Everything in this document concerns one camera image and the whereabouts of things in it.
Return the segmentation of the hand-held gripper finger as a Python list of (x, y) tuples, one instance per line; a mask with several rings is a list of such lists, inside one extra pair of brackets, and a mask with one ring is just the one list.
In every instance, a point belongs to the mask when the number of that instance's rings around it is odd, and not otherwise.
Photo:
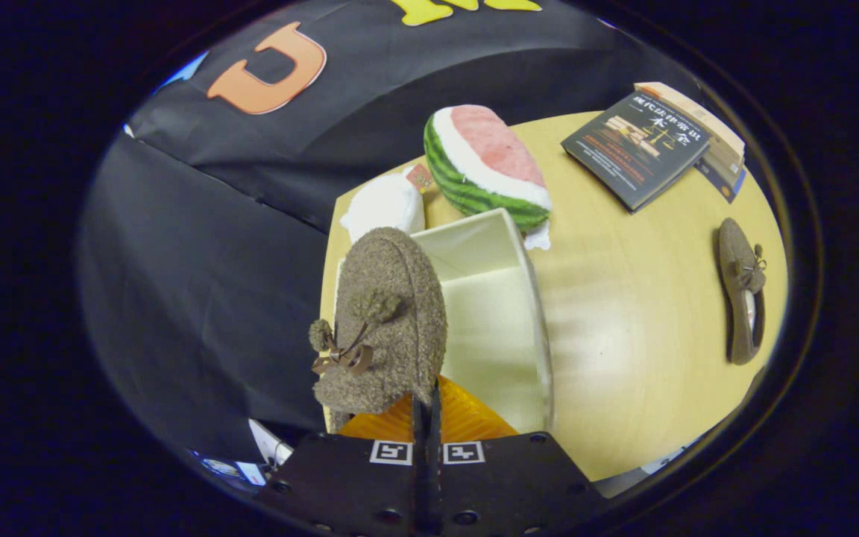
[(606, 500), (546, 431), (519, 434), (446, 377), (432, 477), (443, 536), (576, 535)]
[(307, 436), (257, 495), (303, 536), (419, 536), (430, 525), (430, 406), (412, 401), (410, 442)]

